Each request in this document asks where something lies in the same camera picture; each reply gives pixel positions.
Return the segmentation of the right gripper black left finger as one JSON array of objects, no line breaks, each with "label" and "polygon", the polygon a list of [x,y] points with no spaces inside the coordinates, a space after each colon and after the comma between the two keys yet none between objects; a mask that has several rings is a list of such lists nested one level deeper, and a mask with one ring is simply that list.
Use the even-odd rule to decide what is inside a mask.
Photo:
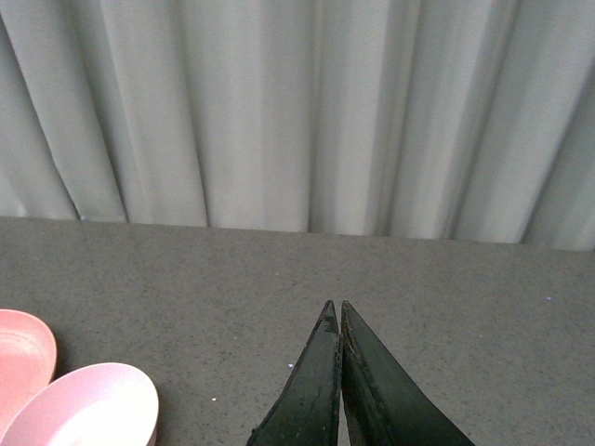
[{"label": "right gripper black left finger", "polygon": [[338,440],[342,335],[335,305],[325,302],[277,401],[249,445],[323,445]]}]

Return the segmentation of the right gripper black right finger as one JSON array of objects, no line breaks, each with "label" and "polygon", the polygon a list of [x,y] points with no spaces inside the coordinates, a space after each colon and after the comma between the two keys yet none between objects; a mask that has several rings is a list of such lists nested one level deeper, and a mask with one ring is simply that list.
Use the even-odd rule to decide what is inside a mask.
[{"label": "right gripper black right finger", "polygon": [[342,393],[352,445],[471,445],[362,316],[341,306]]}]

